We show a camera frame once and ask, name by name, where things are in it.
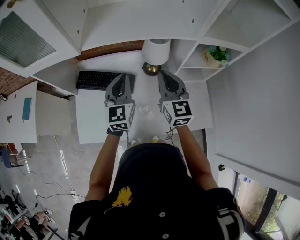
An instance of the white shelf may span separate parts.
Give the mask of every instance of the white shelf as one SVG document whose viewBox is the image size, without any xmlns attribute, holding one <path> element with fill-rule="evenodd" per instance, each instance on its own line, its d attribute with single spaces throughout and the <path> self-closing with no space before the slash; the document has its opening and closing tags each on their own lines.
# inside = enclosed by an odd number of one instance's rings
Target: white shelf
<svg viewBox="0 0 300 240">
<path fill-rule="evenodd" d="M 174 58 L 176 70 L 180 68 L 195 44 L 196 41 L 191 40 L 172 40 L 170 56 Z"/>
<path fill-rule="evenodd" d="M 81 50 L 144 39 L 196 40 L 220 0 L 132 0 L 89 8 Z"/>
<path fill-rule="evenodd" d="M 202 41 L 245 52 L 289 22 L 274 0 L 240 0 L 220 14 Z"/>
<path fill-rule="evenodd" d="M 208 67 L 206 62 L 201 57 L 201 53 L 204 48 L 208 47 L 208 45 L 199 44 L 192 55 L 188 58 L 187 62 L 184 64 L 182 68 L 210 68 L 210 69 L 219 69 Z"/>
<path fill-rule="evenodd" d="M 206 62 L 201 57 L 202 51 L 206 47 L 208 47 L 208 45 L 199 44 L 182 68 L 220 69 L 221 67 L 207 66 Z M 227 48 L 227 51 L 230 54 L 232 60 L 235 59 L 236 57 L 238 57 L 240 54 L 242 54 L 242 52 L 234 50 L 234 49 Z"/>
<path fill-rule="evenodd" d="M 182 68 L 177 76 L 184 82 L 186 81 L 203 81 L 217 69 L 205 69 L 205 68 Z"/>
<path fill-rule="evenodd" d="M 285 12 L 285 14 L 291 19 L 294 20 L 295 18 L 300 16 L 300 8 L 293 0 L 274 0 L 278 6 Z"/>
<path fill-rule="evenodd" d="M 86 3 L 89 8 L 94 8 L 107 3 L 123 2 L 123 1 L 127 1 L 127 0 L 86 0 Z"/>
</svg>

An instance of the brick wall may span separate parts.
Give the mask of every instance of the brick wall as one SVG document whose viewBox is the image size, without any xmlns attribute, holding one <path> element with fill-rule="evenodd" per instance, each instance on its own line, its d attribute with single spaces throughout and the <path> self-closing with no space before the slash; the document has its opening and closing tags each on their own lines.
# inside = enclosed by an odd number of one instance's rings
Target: brick wall
<svg viewBox="0 0 300 240">
<path fill-rule="evenodd" d="M 133 50 L 141 50 L 144 45 L 144 40 L 123 42 L 105 45 L 101 47 L 95 47 L 81 52 L 81 55 L 77 57 L 79 61 L 94 58 L 102 55 L 120 53 Z"/>
<path fill-rule="evenodd" d="M 95 47 L 86 51 L 82 51 L 81 55 L 77 56 L 75 59 L 77 59 L 77 61 L 82 61 L 89 58 L 94 58 L 112 53 L 141 50 L 143 48 L 143 45 L 144 40 L 139 40 Z M 24 78 L 22 76 L 9 72 L 3 68 L 0 68 L 0 93 L 3 93 L 5 95 L 9 95 L 14 91 L 17 91 L 18 89 L 34 81 L 35 79 L 32 77 Z M 37 89 L 39 91 L 51 94 L 53 87 L 39 81 Z"/>
<path fill-rule="evenodd" d="M 0 93 L 3 93 L 4 95 L 9 95 L 34 81 L 35 79 L 32 77 L 25 78 L 0 68 Z"/>
</svg>

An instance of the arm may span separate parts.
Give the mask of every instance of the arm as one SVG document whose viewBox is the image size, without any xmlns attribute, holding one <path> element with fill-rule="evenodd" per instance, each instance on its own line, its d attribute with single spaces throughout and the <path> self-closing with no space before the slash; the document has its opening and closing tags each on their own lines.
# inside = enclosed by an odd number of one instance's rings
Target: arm
<svg viewBox="0 0 300 240">
<path fill-rule="evenodd" d="M 177 132 L 192 178 L 204 190 L 217 188 L 218 185 L 211 174 L 210 163 L 188 126 L 177 128 Z"/>
<path fill-rule="evenodd" d="M 118 136 L 107 135 L 90 174 L 90 187 L 85 201 L 102 200 L 108 195 L 119 140 Z"/>
</svg>

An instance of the potted plant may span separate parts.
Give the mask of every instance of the potted plant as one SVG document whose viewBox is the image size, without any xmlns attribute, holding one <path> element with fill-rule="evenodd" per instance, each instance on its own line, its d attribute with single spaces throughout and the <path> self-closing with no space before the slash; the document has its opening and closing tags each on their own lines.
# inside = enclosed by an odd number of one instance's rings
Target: potted plant
<svg viewBox="0 0 300 240">
<path fill-rule="evenodd" d="M 219 68 L 220 65 L 226 66 L 231 60 L 231 56 L 225 47 L 213 45 L 204 49 L 202 57 L 207 66 L 211 68 Z"/>
</svg>

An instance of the lamp shade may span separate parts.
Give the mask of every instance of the lamp shade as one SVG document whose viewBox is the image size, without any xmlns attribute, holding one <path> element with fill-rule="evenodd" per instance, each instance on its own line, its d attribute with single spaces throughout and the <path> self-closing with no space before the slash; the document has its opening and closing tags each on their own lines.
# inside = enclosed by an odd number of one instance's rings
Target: lamp shade
<svg viewBox="0 0 300 240">
<path fill-rule="evenodd" d="M 142 47 L 145 62 L 155 66 L 166 63 L 170 55 L 170 43 L 169 39 L 145 40 Z"/>
</svg>

